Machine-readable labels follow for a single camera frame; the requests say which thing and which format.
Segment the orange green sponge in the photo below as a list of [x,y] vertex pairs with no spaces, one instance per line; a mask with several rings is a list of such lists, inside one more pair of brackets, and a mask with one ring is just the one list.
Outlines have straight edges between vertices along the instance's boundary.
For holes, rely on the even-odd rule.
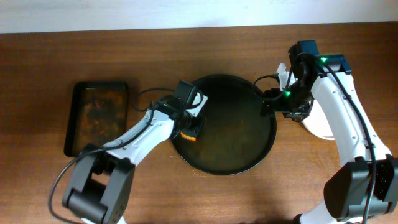
[[187,134],[185,134],[183,131],[180,132],[181,137],[183,137],[185,140],[187,141],[196,141],[197,138],[194,136],[189,136]]

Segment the pale grey plate bottom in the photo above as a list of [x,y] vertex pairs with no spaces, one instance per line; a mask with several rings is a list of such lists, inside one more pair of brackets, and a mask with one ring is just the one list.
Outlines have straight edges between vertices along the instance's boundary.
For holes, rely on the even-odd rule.
[[313,101],[309,115],[302,121],[304,127],[318,138],[334,141],[327,118],[317,100]]

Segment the black round tray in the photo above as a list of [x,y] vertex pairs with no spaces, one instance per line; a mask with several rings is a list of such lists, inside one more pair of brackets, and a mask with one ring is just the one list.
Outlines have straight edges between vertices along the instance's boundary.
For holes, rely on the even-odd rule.
[[261,116],[260,89],[227,74],[193,81],[208,100],[201,109],[206,121],[196,141],[172,139],[180,156],[192,167],[214,175],[251,169],[270,152],[277,133],[274,114]]

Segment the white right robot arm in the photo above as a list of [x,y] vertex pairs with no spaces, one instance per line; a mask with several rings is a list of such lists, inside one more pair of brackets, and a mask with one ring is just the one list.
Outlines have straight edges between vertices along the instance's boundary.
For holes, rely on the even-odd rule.
[[318,103],[341,163],[323,188],[323,201],[295,216],[294,223],[366,223],[392,213],[397,206],[397,158],[372,127],[345,56],[320,54],[314,40],[300,40],[288,53],[291,66],[279,66],[274,75],[279,86],[262,94],[261,114],[281,112],[299,122]]

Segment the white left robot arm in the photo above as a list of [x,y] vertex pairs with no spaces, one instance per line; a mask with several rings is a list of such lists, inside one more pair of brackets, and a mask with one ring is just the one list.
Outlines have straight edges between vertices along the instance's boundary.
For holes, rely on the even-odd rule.
[[178,135],[189,141],[198,137],[206,118],[200,113],[208,97],[194,84],[180,81],[175,90],[153,101],[143,118],[130,130],[101,147],[88,144],[55,179],[47,201],[48,210],[61,222],[71,223],[55,213],[55,189],[69,168],[72,175],[62,198],[63,207],[79,223],[125,223],[134,172],[158,144]]

